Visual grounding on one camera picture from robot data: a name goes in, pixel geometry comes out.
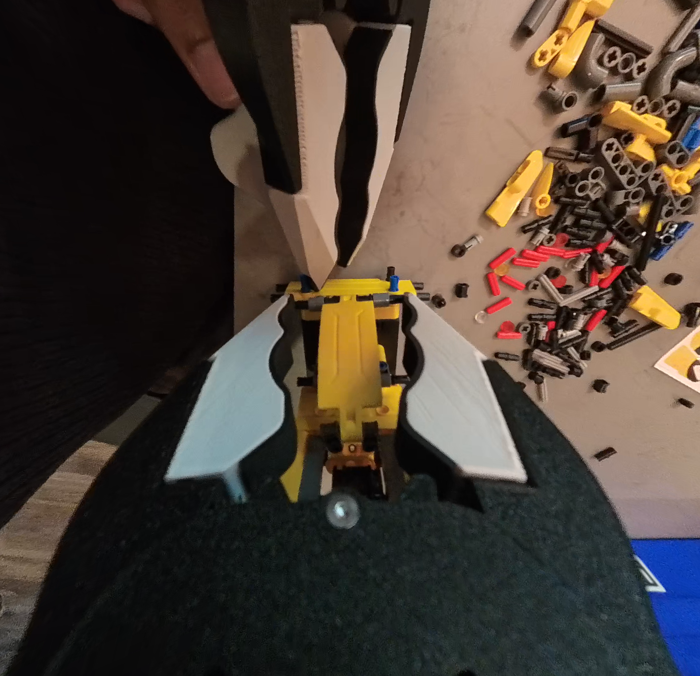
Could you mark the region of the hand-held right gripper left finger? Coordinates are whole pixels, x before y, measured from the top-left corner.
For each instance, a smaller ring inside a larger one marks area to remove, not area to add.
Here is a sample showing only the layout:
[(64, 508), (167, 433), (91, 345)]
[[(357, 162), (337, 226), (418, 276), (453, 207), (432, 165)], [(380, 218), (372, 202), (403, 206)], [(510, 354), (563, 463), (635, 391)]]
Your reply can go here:
[(278, 298), (210, 359), (166, 481), (218, 479), (246, 503), (291, 467), (298, 443), (285, 378), (300, 324), (294, 304)]

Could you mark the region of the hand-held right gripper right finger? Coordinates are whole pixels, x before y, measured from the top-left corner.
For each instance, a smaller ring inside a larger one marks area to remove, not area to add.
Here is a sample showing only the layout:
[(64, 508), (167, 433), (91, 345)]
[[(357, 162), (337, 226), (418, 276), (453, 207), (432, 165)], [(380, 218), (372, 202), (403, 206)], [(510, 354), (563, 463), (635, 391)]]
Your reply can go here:
[(417, 354), (400, 415), (407, 432), (461, 476), (526, 483), (486, 357), (415, 294), (405, 308), (405, 343)]

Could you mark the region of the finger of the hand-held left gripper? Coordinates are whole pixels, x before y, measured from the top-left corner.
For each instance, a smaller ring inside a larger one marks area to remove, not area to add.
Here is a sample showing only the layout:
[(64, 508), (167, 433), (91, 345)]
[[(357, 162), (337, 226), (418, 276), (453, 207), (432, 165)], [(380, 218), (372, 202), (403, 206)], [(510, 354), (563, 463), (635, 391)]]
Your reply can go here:
[(335, 267), (339, 199), (336, 151), (345, 114), (346, 70), (324, 24), (291, 26), (301, 189), (268, 195), (301, 274)]
[(345, 46), (345, 108), (335, 158), (340, 267), (351, 264), (366, 240), (389, 170), (411, 32), (405, 24), (361, 23)]

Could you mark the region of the yellow toy brick model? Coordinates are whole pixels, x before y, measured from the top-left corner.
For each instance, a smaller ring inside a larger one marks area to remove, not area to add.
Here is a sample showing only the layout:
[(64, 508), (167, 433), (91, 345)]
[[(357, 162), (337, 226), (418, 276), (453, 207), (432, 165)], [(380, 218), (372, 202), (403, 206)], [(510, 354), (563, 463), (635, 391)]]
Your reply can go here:
[(305, 375), (295, 425), (297, 453), (281, 483), (292, 503), (329, 490), (371, 500), (388, 496), (382, 449), (396, 434), (403, 389), (397, 371), (406, 296), (431, 300), (421, 281), (400, 278), (310, 278), (278, 284), (270, 300), (290, 296), (300, 313)]

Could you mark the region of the person's left hand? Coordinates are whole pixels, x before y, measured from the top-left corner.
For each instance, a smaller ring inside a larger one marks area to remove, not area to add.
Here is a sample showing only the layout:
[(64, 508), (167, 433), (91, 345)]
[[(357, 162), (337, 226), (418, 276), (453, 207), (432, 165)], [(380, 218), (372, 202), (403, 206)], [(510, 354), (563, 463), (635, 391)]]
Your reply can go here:
[(214, 42), (202, 0), (111, 1), (123, 13), (163, 34), (210, 102), (225, 110), (241, 104)]

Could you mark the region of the large yellow curved panel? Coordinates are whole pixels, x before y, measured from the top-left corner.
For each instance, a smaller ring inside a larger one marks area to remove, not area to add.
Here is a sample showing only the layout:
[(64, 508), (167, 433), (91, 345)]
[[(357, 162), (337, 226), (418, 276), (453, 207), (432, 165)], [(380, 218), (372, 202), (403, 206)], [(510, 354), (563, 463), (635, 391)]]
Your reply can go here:
[(538, 180), (544, 165), (543, 152), (531, 151), (508, 179), (503, 190), (485, 210), (485, 216), (498, 227), (505, 227), (521, 200)]

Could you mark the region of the dark grey toy tube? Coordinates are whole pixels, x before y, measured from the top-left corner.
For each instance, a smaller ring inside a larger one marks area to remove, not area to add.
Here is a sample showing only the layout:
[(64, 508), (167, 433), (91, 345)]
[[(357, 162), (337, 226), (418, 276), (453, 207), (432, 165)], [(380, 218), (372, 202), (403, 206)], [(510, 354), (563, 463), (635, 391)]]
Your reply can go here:
[(521, 20), (517, 33), (521, 38), (531, 38), (552, 11), (558, 0), (534, 0)]

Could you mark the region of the small yellow curved piece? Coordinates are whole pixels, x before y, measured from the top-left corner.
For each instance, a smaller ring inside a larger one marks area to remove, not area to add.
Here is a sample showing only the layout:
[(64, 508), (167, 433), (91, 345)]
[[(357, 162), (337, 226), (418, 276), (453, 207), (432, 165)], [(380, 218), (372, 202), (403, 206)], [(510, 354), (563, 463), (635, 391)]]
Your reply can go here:
[(547, 163), (531, 190), (531, 207), (535, 210), (538, 217), (547, 217), (552, 213), (552, 209), (550, 208), (552, 201), (550, 191), (554, 177), (554, 170), (554, 163)]

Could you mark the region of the dark cloth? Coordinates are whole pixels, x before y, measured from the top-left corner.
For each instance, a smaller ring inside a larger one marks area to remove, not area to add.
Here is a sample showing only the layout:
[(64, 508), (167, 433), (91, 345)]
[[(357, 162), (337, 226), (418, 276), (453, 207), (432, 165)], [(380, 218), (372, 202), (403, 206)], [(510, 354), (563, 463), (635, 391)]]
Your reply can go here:
[(224, 116), (112, 0), (1, 0), (1, 525), (232, 334)]

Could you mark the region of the yellow wedge panel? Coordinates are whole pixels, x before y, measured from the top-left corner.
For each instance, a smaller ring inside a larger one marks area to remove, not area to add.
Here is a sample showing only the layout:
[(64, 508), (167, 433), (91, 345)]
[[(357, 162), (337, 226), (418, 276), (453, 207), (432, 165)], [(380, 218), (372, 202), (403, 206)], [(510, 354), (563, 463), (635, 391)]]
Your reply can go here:
[(675, 330), (681, 315), (648, 285), (639, 287), (629, 300), (629, 308), (667, 330)]

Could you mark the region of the pile of toy brick pieces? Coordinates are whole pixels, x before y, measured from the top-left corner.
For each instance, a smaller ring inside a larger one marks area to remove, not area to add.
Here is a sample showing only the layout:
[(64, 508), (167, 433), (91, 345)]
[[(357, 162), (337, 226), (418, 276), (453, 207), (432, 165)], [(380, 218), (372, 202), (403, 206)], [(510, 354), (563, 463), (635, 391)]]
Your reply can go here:
[[(495, 297), (505, 286), (538, 292), (527, 301), (535, 312), (495, 334), (522, 353), (495, 357), (520, 362), (541, 401), (548, 378), (582, 377), (594, 353), (675, 331), (629, 300), (644, 285), (661, 296), (647, 269), (699, 225), (699, 0), (679, 0), (686, 15), (659, 55), (606, 19), (613, 2), (568, 0), (530, 60), (550, 78), (540, 97), (552, 113), (576, 107), (579, 92), (591, 93), (591, 110), (561, 124), (569, 146), (542, 151), (543, 168), (555, 166), (551, 214), (537, 216), (532, 186), (511, 218), (533, 217), (520, 227), (526, 244), (485, 276)], [(678, 328), (699, 326), (699, 300), (675, 309)]]

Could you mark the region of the printed instruction sheet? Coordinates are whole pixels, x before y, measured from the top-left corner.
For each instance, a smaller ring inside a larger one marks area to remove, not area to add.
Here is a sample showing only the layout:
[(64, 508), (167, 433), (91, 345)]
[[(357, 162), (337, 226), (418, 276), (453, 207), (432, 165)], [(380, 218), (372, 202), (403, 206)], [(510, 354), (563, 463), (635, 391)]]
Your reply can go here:
[(699, 327), (662, 356), (654, 368), (699, 394)]

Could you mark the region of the blue box with white tag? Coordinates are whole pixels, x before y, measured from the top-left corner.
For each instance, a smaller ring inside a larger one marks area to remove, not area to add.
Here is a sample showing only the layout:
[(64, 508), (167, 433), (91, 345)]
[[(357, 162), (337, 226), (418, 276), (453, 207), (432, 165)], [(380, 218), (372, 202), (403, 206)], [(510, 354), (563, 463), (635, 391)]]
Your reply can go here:
[(682, 675), (699, 674), (699, 539), (632, 540), (661, 634)]

